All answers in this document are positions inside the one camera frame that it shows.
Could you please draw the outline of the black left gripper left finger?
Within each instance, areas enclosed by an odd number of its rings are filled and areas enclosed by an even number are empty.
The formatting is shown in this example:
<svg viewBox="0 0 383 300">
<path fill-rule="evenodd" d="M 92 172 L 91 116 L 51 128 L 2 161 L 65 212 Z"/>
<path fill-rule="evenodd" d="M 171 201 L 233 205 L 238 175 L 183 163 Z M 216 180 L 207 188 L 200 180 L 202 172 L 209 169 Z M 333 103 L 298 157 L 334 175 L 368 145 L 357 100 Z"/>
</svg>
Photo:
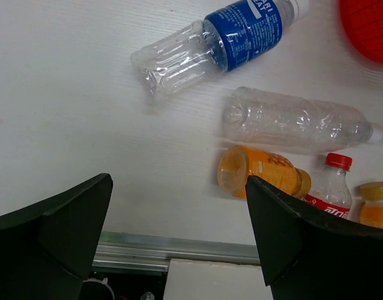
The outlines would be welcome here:
<svg viewBox="0 0 383 300">
<path fill-rule="evenodd" d="M 0 299 L 77 299 L 112 194 L 102 173 L 0 216 Z"/>
</svg>

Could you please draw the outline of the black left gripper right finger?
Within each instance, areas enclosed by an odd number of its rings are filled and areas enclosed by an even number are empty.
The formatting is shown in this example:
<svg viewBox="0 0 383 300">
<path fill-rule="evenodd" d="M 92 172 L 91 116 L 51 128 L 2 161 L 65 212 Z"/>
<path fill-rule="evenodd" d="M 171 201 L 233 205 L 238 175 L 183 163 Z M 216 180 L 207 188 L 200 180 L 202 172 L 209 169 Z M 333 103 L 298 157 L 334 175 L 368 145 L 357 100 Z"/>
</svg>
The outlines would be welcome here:
<svg viewBox="0 0 383 300">
<path fill-rule="evenodd" d="M 383 229 L 334 216 L 257 176 L 247 205 L 274 299 L 383 299 Z"/>
</svg>

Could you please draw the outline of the red cap cola bottle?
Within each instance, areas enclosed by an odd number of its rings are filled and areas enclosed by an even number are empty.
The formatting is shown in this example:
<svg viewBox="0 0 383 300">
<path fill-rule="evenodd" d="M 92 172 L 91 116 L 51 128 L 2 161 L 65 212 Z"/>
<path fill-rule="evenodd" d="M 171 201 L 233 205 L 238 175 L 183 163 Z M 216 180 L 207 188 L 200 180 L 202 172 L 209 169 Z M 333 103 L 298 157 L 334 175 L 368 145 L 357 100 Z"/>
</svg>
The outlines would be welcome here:
<svg viewBox="0 0 383 300">
<path fill-rule="evenodd" d="M 351 157 L 329 153 L 324 165 L 314 173 L 311 189 L 302 200 L 317 209 L 347 219 L 352 196 L 346 184 L 346 174 L 351 165 Z"/>
</svg>

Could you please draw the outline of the clear unlabelled plastic bottle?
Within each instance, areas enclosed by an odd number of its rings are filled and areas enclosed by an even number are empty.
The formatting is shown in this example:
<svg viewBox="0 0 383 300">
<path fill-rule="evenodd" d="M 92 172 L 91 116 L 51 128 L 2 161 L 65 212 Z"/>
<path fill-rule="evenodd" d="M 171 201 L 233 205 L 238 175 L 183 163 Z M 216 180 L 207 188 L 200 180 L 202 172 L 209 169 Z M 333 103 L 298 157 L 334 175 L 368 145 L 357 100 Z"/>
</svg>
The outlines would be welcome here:
<svg viewBox="0 0 383 300">
<path fill-rule="evenodd" d="M 334 152 L 383 138 L 383 128 L 354 107 L 249 87 L 227 98 L 222 124 L 231 141 L 296 154 Z"/>
</svg>

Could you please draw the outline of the blue label clear bottle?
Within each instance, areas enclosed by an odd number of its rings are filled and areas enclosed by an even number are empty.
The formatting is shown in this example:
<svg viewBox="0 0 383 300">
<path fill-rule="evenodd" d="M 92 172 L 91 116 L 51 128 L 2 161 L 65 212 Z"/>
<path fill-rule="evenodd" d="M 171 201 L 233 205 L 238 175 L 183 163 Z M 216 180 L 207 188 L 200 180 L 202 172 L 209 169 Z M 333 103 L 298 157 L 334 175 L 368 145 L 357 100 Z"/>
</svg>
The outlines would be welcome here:
<svg viewBox="0 0 383 300">
<path fill-rule="evenodd" d="M 309 11 L 308 1 L 238 1 L 132 53 L 146 91 L 169 98 L 270 51 Z"/>
</svg>

